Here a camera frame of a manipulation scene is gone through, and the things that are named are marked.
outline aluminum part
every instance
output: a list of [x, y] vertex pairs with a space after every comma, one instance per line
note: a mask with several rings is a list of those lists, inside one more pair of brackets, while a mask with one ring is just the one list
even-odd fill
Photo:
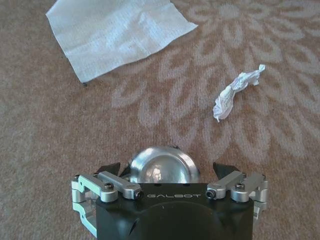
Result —
[[98, 174], [97, 178], [104, 182], [110, 182], [114, 187], [122, 193], [126, 199], [137, 199], [142, 194], [142, 189], [138, 183], [131, 183], [121, 177], [113, 175], [108, 171], [102, 171]]
[[240, 171], [233, 171], [229, 175], [225, 176], [224, 178], [220, 179], [217, 182], [211, 182], [207, 185], [207, 192], [211, 191], [214, 192], [214, 197], [210, 198], [206, 194], [206, 196], [209, 199], [223, 199], [226, 196], [226, 191], [230, 190], [230, 188], [235, 185], [237, 182], [241, 181], [244, 179], [244, 175]]
[[178, 148], [149, 147], [132, 160], [131, 183], [197, 183], [199, 170], [190, 156]]
[[232, 200], [240, 203], [249, 201], [249, 195], [264, 182], [264, 176], [254, 172], [251, 176], [243, 181], [244, 187], [239, 188], [237, 185], [231, 188]]

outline crumpled tissue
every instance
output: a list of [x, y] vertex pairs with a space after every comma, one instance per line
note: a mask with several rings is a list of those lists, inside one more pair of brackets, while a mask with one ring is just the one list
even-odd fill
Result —
[[46, 16], [82, 83], [144, 59], [197, 27], [169, 0], [57, 0]]
[[258, 85], [260, 73], [265, 69], [266, 66], [260, 64], [258, 70], [249, 73], [240, 73], [239, 76], [220, 93], [213, 107], [213, 117], [218, 122], [219, 119], [225, 119], [231, 112], [234, 106], [235, 94], [245, 89], [248, 85]]

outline tissue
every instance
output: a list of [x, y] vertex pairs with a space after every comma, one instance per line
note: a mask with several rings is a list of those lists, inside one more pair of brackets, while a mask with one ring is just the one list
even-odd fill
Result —
[[169, 0], [57, 0], [46, 16], [82, 83], [144, 59], [197, 27]]
[[219, 119], [225, 119], [231, 112], [234, 106], [235, 94], [245, 89], [249, 84], [254, 86], [258, 85], [260, 73], [265, 69], [266, 66], [260, 64], [258, 70], [249, 73], [240, 73], [239, 76], [220, 93], [213, 107], [213, 117], [218, 122]]

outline floral carpet pattern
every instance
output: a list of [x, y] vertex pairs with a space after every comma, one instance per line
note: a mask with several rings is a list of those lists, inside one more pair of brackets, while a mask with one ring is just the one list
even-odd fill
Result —
[[[320, 2], [172, 0], [198, 27], [83, 87], [46, 19], [54, 0], [0, 1], [0, 239], [93, 239], [70, 179], [178, 145], [201, 181], [212, 162], [270, 181], [254, 240], [320, 236]], [[214, 99], [265, 64], [230, 115]]]

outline paper towel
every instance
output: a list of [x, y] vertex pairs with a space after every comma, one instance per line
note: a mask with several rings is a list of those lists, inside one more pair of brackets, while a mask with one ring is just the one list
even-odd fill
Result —
[[213, 107], [213, 117], [219, 122], [219, 119], [225, 119], [234, 107], [234, 97], [236, 93], [245, 89], [249, 84], [258, 85], [260, 73], [266, 69], [263, 64], [259, 65], [259, 69], [245, 73], [242, 72], [236, 77], [231, 84], [220, 93], [215, 100], [215, 106]]
[[197, 27], [169, 0], [57, 0], [46, 16], [82, 83], [146, 58]]

